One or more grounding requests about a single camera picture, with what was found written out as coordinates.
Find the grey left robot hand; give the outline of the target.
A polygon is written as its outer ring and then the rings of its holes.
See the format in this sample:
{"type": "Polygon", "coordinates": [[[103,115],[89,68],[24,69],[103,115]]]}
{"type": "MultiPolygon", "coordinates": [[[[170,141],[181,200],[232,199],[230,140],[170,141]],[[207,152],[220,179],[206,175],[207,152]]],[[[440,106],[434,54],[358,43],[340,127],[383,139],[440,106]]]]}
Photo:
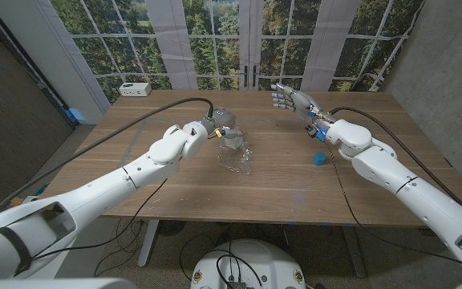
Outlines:
{"type": "Polygon", "coordinates": [[[209,135],[215,130],[218,137],[233,139],[243,137],[244,133],[236,126],[236,117],[225,108],[214,108],[211,116],[206,116],[201,120],[201,124],[206,128],[209,135]]]}

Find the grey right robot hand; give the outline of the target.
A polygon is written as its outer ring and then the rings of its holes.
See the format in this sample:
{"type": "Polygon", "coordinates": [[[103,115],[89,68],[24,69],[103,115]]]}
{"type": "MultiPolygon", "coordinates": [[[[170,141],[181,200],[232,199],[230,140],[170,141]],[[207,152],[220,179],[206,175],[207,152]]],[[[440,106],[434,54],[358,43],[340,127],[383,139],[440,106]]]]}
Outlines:
{"type": "Polygon", "coordinates": [[[305,127],[312,138],[320,141],[326,139],[330,126],[337,121],[329,112],[321,108],[317,102],[304,92],[300,92],[282,83],[271,84],[275,108],[295,112],[302,120],[311,118],[311,124],[305,127]]]}

